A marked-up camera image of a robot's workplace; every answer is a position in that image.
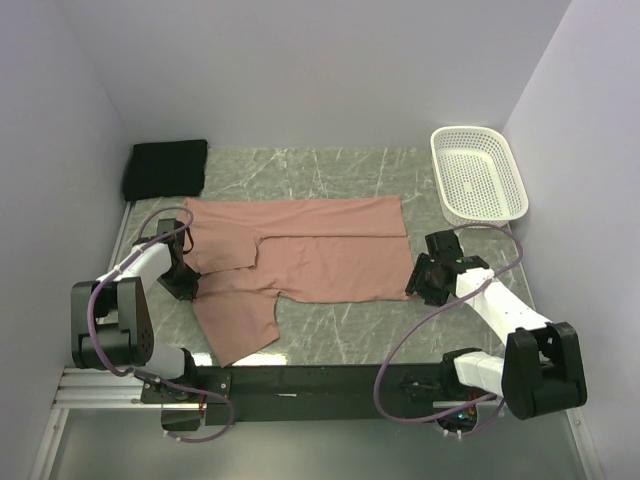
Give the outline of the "aluminium extrusion rail frame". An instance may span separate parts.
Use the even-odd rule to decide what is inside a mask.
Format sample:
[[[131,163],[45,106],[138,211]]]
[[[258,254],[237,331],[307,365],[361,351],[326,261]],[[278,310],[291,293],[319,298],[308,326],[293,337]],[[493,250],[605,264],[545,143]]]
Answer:
[[[509,231],[487,223],[428,225],[426,235],[454,230],[467,256],[488,257]],[[74,366],[63,372],[54,399],[52,432],[64,444],[37,478],[60,479],[597,479],[603,475],[581,407],[520,420],[493,394],[452,402],[432,415],[401,418],[380,402],[392,364],[441,364],[444,354],[505,348],[468,305],[429,306],[417,295],[382,317],[384,346],[366,361],[289,361],[285,366],[378,365],[373,400],[380,417],[364,420],[237,422],[225,404],[224,425],[175,431],[162,407],[141,402],[146,382],[131,375]]]

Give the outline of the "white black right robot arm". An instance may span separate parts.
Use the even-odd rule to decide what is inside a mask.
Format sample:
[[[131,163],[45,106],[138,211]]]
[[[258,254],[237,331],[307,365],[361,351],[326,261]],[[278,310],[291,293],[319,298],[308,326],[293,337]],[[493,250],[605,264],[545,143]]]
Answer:
[[[520,420],[583,406],[588,393],[574,327],[554,323],[524,303],[485,260],[464,254],[454,230],[429,234],[425,241],[406,294],[437,307],[462,301],[505,348],[501,357],[474,348],[444,354],[442,393],[460,399],[477,388],[503,399]]]

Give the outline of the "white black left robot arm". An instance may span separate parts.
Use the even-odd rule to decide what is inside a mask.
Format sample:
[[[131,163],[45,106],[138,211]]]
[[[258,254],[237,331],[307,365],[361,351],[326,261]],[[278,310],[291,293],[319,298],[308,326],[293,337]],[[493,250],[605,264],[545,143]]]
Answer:
[[[179,402],[197,395],[200,378],[191,352],[155,339],[146,298],[158,284],[179,301],[195,299],[200,274],[185,262],[193,246],[189,223],[161,219],[156,235],[136,240],[108,273],[72,287],[76,367],[131,375]]]

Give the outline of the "folded black t-shirt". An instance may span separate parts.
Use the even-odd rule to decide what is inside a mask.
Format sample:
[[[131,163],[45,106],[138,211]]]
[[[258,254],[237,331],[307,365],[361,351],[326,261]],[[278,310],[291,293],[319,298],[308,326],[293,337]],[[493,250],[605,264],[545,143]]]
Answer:
[[[135,144],[122,180],[124,200],[199,196],[208,147],[204,139]]]

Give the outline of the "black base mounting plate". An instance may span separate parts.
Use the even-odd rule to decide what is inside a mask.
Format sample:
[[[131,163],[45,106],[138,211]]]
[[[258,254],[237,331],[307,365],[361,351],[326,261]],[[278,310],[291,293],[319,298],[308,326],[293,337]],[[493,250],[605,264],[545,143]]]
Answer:
[[[329,366],[198,366],[187,385],[223,396],[221,400],[181,392],[163,384],[146,383],[141,402],[162,407],[163,425],[175,431],[224,425],[225,404],[234,406],[237,422],[364,420],[380,417],[373,400],[378,365]],[[478,399],[486,394],[444,378],[438,363],[392,364],[380,386],[386,412],[401,418],[432,415],[452,402]]]

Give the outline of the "pink graphic t-shirt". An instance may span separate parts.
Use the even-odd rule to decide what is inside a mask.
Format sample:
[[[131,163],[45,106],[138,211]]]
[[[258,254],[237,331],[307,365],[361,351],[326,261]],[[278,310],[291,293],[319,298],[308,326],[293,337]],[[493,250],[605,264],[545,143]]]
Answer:
[[[187,198],[195,316],[221,366],[280,337],[276,303],[403,301],[413,258],[398,196],[266,202]]]

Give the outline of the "white perforated plastic basket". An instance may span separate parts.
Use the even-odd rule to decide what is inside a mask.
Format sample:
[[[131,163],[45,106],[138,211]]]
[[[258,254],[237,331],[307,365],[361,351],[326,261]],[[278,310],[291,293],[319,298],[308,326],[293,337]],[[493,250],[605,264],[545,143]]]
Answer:
[[[446,126],[430,137],[433,172],[445,219],[504,226],[526,215],[529,200],[506,139],[478,126]]]

